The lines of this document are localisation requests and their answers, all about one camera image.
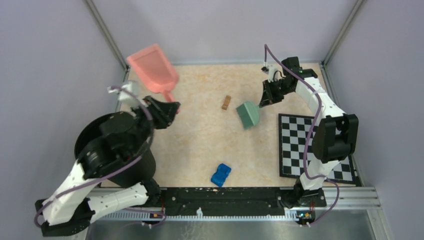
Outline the green plastic hand brush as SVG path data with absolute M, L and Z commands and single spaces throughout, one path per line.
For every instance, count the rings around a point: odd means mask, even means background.
M 259 109 L 259 106 L 251 101 L 245 101 L 236 108 L 237 115 L 244 130 L 248 130 L 259 123 Z

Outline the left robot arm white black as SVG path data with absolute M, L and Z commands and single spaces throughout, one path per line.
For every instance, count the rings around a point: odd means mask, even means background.
M 108 214 L 160 202 L 151 137 L 173 123 L 180 103 L 151 96 L 142 102 L 98 117 L 80 133 L 70 173 L 51 197 L 35 202 L 44 237 L 69 237 Z

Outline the pink plastic dustpan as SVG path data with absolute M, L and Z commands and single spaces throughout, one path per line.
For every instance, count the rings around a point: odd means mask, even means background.
M 159 44 L 154 43 L 131 54 L 126 61 L 146 89 L 161 94 L 169 103 L 176 101 L 172 91 L 180 76 Z

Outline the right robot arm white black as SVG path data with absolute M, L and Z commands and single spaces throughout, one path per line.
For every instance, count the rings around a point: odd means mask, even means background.
M 296 93 L 314 113 L 310 126 L 315 133 L 308 133 L 304 144 L 306 151 L 311 147 L 314 159 L 308 162 L 307 154 L 304 154 L 304 172 L 290 194 L 297 205 L 307 206 L 334 167 L 355 151 L 359 119 L 339 108 L 315 71 L 303 69 L 297 57 L 288 57 L 281 64 L 284 66 L 282 70 L 268 66 L 266 62 L 263 64 L 261 70 L 267 74 L 267 79 L 262 83 L 259 107 L 279 103 L 285 95 Z

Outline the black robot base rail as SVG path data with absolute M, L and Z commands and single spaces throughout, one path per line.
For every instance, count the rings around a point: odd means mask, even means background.
M 167 216 L 282 216 L 287 209 L 326 207 L 323 190 L 296 192 L 292 187 L 168 187 L 144 204 Z

